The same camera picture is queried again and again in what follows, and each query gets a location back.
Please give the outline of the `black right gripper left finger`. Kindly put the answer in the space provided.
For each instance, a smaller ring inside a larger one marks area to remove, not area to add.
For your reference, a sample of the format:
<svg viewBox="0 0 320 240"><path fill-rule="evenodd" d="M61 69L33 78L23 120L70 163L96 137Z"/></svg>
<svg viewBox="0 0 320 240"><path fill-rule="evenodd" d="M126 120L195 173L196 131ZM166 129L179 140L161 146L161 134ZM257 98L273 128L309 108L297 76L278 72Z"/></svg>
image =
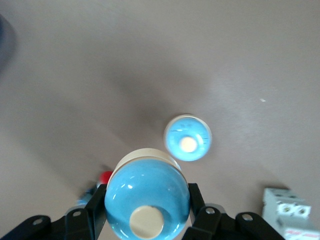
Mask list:
<svg viewBox="0 0 320 240"><path fill-rule="evenodd" d="M85 207L76 207L52 221L34 215L5 234L2 240L97 240L107 220L105 184L101 184Z"/></svg>

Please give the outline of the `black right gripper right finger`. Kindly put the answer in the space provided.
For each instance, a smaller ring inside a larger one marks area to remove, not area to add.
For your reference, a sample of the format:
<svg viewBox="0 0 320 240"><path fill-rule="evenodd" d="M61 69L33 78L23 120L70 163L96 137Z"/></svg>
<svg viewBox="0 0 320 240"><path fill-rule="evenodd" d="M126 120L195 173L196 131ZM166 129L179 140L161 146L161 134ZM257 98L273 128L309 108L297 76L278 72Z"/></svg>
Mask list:
<svg viewBox="0 0 320 240"><path fill-rule="evenodd" d="M188 184L191 226L183 240L282 240L260 215L241 212L235 218L205 204L197 183Z"/></svg>

